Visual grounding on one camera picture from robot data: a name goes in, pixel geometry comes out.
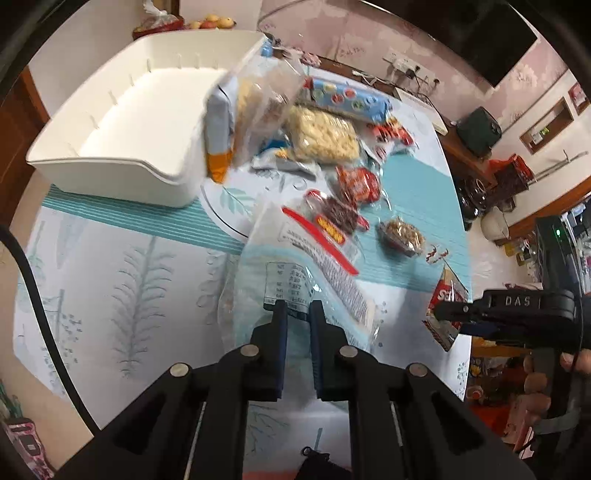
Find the person's right hand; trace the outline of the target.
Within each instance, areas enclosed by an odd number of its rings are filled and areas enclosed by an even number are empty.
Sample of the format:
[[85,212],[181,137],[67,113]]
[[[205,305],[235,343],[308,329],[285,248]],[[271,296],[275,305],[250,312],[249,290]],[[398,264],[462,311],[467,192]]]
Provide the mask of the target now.
[[[577,356],[562,353],[560,356],[560,365],[570,372],[572,367],[575,371],[584,375],[590,375],[591,370],[591,351],[589,349],[581,350]],[[543,372],[535,370],[535,362],[532,355],[524,359],[524,370],[527,373],[524,382],[524,396],[522,403],[525,408],[525,424],[533,427],[538,423],[551,406],[551,398],[547,395],[550,389],[550,380]]]

